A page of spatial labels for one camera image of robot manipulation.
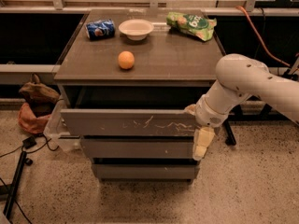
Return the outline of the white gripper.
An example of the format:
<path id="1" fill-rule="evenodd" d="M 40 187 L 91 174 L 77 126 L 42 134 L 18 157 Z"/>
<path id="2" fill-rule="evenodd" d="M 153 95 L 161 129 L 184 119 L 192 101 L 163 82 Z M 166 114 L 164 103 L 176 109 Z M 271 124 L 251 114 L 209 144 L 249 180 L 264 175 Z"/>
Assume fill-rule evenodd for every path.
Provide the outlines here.
<path id="1" fill-rule="evenodd" d="M 196 104 L 186 106 L 184 112 L 195 116 L 197 123 L 204 126 L 196 129 L 193 137 L 192 158 L 200 161 L 205 156 L 207 148 L 215 136 L 213 128 L 220 127 L 227 120 L 228 115 L 218 113 L 210 108 L 206 102 L 205 94 Z"/>

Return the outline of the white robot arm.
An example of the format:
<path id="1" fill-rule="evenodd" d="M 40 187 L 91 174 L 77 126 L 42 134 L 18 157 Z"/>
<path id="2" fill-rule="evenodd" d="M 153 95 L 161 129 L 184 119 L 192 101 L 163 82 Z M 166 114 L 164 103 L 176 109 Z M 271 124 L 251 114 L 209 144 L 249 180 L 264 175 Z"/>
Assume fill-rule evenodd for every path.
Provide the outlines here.
<path id="1" fill-rule="evenodd" d="M 192 157 L 204 158 L 215 130 L 230 111 L 255 96 L 291 121 L 299 122 L 299 82 L 273 75 L 257 60 L 239 54 L 223 56 L 216 65 L 216 81 L 197 103 L 185 111 L 195 117 Z"/>

